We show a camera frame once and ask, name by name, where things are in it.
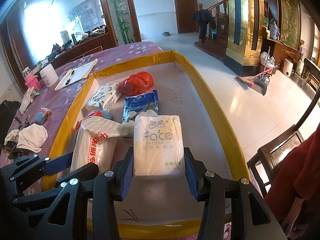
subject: blue tissue package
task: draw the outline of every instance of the blue tissue package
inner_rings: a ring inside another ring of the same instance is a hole
[[[123,117],[121,123],[125,124],[130,120],[134,121],[138,114],[141,112],[147,112],[148,110],[152,110],[159,115],[159,100],[157,90],[133,97],[126,97],[124,99]]]

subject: notebook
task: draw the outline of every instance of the notebook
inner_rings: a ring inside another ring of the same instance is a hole
[[[66,86],[72,85],[75,82],[78,82],[79,80],[85,79],[87,78],[87,76],[89,75],[90,71],[92,70],[92,68],[94,67],[94,65],[96,65],[96,63],[98,62],[98,59],[95,59],[92,62],[89,62],[87,64],[84,64],[80,67],[77,68],[71,68],[66,74],[65,76],[60,80],[60,82],[58,83],[58,85],[56,86],[56,88],[54,89],[55,91],[60,90]]]

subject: wooden door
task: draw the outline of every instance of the wooden door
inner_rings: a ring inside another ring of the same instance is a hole
[[[197,0],[174,0],[177,15],[178,33],[198,32],[197,22],[192,20],[197,10]]]

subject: gold pillar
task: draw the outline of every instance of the gold pillar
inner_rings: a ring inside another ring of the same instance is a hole
[[[252,50],[254,27],[254,0],[241,0],[241,31],[239,45],[234,44],[235,36],[235,0],[228,0],[229,32],[226,55],[241,65],[259,65],[264,20],[264,0],[259,0],[259,34],[257,49]]]

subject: blue gripper pad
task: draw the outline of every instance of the blue gripper pad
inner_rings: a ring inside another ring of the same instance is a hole
[[[186,178],[189,185],[190,193],[195,198],[195,200],[198,200],[198,197],[200,195],[198,178],[186,153],[184,154],[184,163],[186,167]]]
[[[133,155],[131,155],[131,159],[129,161],[126,174],[121,181],[120,197],[122,200],[124,200],[125,197],[129,194],[129,190],[132,182],[132,176],[133,176]]]

